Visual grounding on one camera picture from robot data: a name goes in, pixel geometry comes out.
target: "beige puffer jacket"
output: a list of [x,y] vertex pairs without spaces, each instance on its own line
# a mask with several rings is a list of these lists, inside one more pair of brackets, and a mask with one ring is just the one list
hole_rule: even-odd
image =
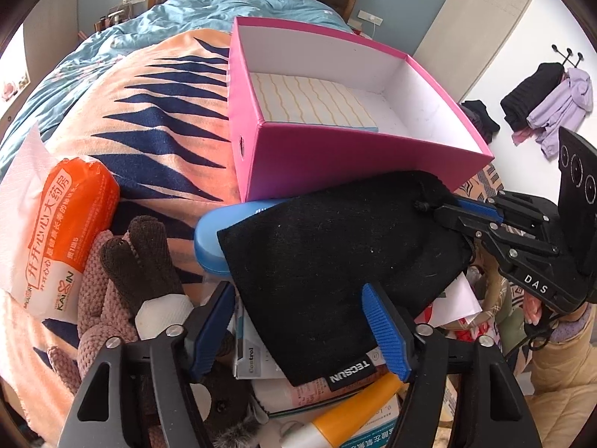
[[527,402],[543,448],[568,448],[597,404],[597,348],[590,344],[596,310],[577,335],[533,353],[535,394]]

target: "black drawstring bag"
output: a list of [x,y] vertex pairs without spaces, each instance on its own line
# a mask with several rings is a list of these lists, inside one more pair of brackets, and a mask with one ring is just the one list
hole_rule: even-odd
[[334,374],[376,347],[360,305],[378,281],[421,313],[466,268],[471,247],[436,223],[456,203],[434,175],[392,172],[280,203],[218,232],[232,277],[294,386]]

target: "pink box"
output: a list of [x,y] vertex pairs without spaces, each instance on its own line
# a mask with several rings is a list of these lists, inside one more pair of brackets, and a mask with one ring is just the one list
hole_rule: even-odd
[[[290,81],[304,90],[301,78],[308,77],[315,80],[315,92],[340,88],[354,96],[378,132],[309,124],[303,110],[308,115],[310,107],[299,103],[302,96],[293,98],[307,123],[267,121],[264,114],[277,111],[262,110],[261,103],[267,105],[268,93],[278,93],[278,88],[256,92],[256,74],[262,76],[259,82],[267,74],[270,87]],[[231,140],[243,201],[291,197],[395,170],[424,170],[455,190],[493,159],[459,106],[410,55],[358,35],[287,20],[237,17],[228,79]],[[329,98],[325,94],[321,99]],[[330,115],[339,111],[352,116],[343,108],[344,100],[338,102]],[[346,103],[354,107],[353,101]],[[310,103],[313,112],[320,105]]]

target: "lavender hoodie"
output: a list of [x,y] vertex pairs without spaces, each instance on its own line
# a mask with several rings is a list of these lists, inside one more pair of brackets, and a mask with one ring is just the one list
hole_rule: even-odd
[[557,129],[578,130],[584,116],[593,110],[593,86],[589,74],[574,67],[566,73],[568,77],[526,118],[534,130],[543,128],[536,142],[541,143],[547,158],[557,156],[559,152]]

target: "striped notebook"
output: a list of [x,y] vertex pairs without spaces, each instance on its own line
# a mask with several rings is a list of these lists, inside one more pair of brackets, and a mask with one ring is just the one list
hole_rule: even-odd
[[260,73],[251,73],[251,80],[266,121],[378,131],[367,110],[342,84]]

